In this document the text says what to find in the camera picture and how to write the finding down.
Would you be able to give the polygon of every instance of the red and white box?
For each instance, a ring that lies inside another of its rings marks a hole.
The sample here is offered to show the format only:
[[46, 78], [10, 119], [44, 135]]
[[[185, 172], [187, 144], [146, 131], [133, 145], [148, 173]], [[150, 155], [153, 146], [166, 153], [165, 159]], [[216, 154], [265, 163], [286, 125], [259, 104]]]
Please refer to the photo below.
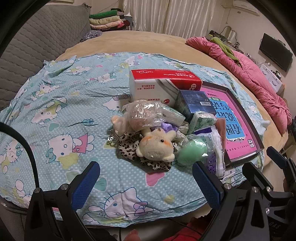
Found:
[[190, 71], [133, 69], [130, 71], [131, 100], [156, 100], [173, 107], [179, 90], [200, 90], [202, 80]]

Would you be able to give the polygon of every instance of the cream folded blanket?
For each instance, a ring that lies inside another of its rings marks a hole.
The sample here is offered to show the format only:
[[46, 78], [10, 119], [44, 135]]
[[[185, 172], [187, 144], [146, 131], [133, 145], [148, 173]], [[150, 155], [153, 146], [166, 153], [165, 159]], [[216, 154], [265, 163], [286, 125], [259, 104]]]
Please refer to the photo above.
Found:
[[112, 16], [112, 17], [107, 17], [107, 18], [101, 18], [101, 19], [89, 19], [89, 23], [92, 25], [104, 25], [107, 23], [115, 22], [120, 20], [119, 16]]
[[107, 24], [104, 24], [104, 25], [93, 25], [93, 24], [91, 24], [91, 28], [92, 28], [92, 29], [105, 29], [105, 28], [111, 28], [111, 27], [115, 27], [115, 26], [117, 26], [117, 25], [120, 24], [121, 22], [122, 22], [121, 20], [118, 20], [118, 21], [111, 22], [111, 23], [107, 23]]

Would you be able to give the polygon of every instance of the curtain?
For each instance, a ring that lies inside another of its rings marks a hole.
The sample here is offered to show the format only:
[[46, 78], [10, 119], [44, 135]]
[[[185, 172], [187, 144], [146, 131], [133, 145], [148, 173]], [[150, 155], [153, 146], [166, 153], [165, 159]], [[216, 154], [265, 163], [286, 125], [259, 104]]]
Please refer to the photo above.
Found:
[[134, 20], [134, 30], [190, 38], [205, 36], [213, 18], [216, 0], [124, 0], [125, 15]]

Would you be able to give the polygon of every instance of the pink comforter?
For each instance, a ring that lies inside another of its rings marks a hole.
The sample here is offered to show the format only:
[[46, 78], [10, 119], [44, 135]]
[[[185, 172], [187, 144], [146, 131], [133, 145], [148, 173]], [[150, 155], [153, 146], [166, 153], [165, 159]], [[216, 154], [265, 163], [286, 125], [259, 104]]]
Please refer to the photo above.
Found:
[[235, 57], [240, 61], [241, 67], [239, 67], [231, 58], [224, 54], [219, 45], [207, 41], [205, 37], [193, 37], [187, 39], [186, 43], [225, 66], [256, 96], [272, 118], [280, 134], [285, 133], [287, 125], [292, 123], [291, 113], [285, 101], [276, 94], [259, 67], [253, 61], [247, 56], [233, 51]]

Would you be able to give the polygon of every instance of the beige mattress cover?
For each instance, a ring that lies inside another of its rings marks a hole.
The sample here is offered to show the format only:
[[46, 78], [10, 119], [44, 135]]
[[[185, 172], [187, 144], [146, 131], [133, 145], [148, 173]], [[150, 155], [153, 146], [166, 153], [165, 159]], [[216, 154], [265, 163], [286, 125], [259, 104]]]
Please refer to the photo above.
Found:
[[[235, 78], [223, 65], [208, 55], [187, 46], [186, 39], [166, 34], [140, 31], [110, 31], [104, 32], [101, 36], [89, 39], [85, 42], [76, 44], [68, 48], [64, 54], [57, 58], [59, 60], [68, 59], [74, 55], [77, 57], [89, 56], [96, 53], [116, 53], [116, 52], [145, 52], [160, 53], [167, 57], [180, 61], [196, 63], [211, 67], [217, 70], [228, 72], [242, 88], [251, 96], [257, 104], [264, 120], [269, 120], [270, 125], [264, 133], [263, 144], [265, 149], [273, 146], [276, 150], [281, 150], [288, 140], [287, 131], [283, 136], [278, 132], [274, 122], [263, 108], [257, 98]], [[270, 162], [270, 158], [265, 153], [264, 166]]]

